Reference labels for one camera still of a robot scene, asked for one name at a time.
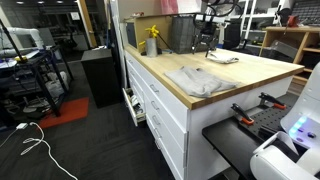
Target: white cable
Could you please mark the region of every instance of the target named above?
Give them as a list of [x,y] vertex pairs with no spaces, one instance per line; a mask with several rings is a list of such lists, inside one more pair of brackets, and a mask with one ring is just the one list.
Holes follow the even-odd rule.
[[68,174],[70,177],[72,177],[73,179],[78,180],[77,177],[75,177],[74,175],[70,174],[66,169],[64,169],[63,167],[61,167],[61,166],[59,165],[59,163],[53,158],[53,156],[51,155],[51,147],[50,147],[49,143],[48,143],[47,141],[43,140],[43,139],[44,139],[44,133],[43,133],[41,127],[40,127],[37,123],[34,123],[34,122],[31,122],[30,125],[36,125],[36,126],[38,126],[38,128],[39,128],[40,131],[41,131],[42,137],[41,137],[41,139],[28,138],[28,139],[24,140],[23,143],[29,143],[29,142],[32,142],[32,141],[36,141],[36,143],[35,143],[34,145],[28,147],[28,148],[25,149],[24,151],[22,151],[21,155],[26,154],[26,153],[29,152],[32,148],[34,148],[35,146],[37,146],[37,145],[39,145],[40,143],[43,142],[43,143],[45,143],[45,144],[48,146],[48,154],[49,154],[50,158],[53,160],[53,162],[55,162],[55,164],[58,166],[58,168],[60,168],[60,169],[61,169],[62,171],[64,171],[65,173],[67,173],[67,174]]
[[3,141],[3,143],[0,145],[0,148],[8,141],[8,139],[17,131],[18,129],[14,130],[8,137],[6,140]]

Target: red clamp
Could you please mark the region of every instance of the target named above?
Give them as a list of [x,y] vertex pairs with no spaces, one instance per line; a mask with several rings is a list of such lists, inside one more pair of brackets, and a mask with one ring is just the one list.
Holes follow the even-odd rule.
[[273,103],[273,106],[279,109],[286,109],[286,105],[282,102],[280,102],[279,100],[277,100],[276,98],[274,98],[273,96],[270,96],[267,93],[262,92],[261,95],[259,96],[259,98],[261,98],[261,102],[260,105],[264,105],[265,101],[269,101],[271,103]]
[[253,125],[254,120],[251,119],[248,114],[246,112],[244,112],[244,110],[236,103],[232,104],[231,109],[233,109],[237,114],[239,114],[240,116],[242,116],[241,121],[243,123],[245,123],[248,126]]

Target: white robot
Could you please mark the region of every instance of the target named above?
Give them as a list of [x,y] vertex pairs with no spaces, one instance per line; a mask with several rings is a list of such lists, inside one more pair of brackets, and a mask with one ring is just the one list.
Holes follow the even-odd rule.
[[[252,173],[258,180],[315,180],[320,172],[320,63],[314,68],[308,83],[291,111],[281,120],[287,132],[278,132],[259,148],[251,159]],[[284,142],[294,153],[295,143],[308,150],[295,163],[274,145]]]
[[[24,50],[35,50],[35,49],[45,49],[43,40],[40,37],[39,30],[37,29],[25,29],[25,28],[16,28],[16,27],[8,27],[8,32],[10,34],[15,34],[15,35],[30,35],[32,39],[34,40],[36,44],[36,48],[23,48],[19,49],[19,51],[24,51]],[[5,49],[5,50],[0,50],[0,56],[3,55],[10,55],[10,56],[16,56],[17,53],[15,49]]]

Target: open drawer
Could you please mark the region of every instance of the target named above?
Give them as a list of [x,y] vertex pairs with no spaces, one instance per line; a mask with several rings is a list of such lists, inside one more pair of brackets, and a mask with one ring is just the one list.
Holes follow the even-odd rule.
[[145,109],[142,109],[142,106],[141,106],[140,110],[138,110],[139,108],[137,108],[137,106],[139,106],[140,103],[138,103],[138,105],[135,105],[133,107],[133,105],[132,105],[133,91],[131,88],[128,88],[128,89],[122,88],[122,93],[123,93],[126,105],[129,108],[129,112],[132,116],[132,120],[133,120],[134,124],[136,126],[138,126],[139,122],[146,120]]

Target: drawer handle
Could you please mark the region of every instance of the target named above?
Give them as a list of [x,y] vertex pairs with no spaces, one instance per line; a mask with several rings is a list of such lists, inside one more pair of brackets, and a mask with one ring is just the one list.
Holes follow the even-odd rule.
[[162,138],[161,134],[159,133],[157,128],[154,128],[154,132],[156,132],[158,138]]
[[152,116],[152,120],[156,123],[156,125],[160,125],[160,123],[155,115]]
[[153,84],[150,85],[150,88],[152,89],[153,92],[157,92],[157,93],[159,92],[159,90]]
[[160,146],[159,146],[159,144],[158,144],[158,141],[155,139],[154,142],[156,143],[157,148],[158,148],[159,150],[161,150],[161,148],[160,148]]
[[158,106],[156,105],[156,103],[154,101],[151,101],[151,104],[155,110],[159,110]]

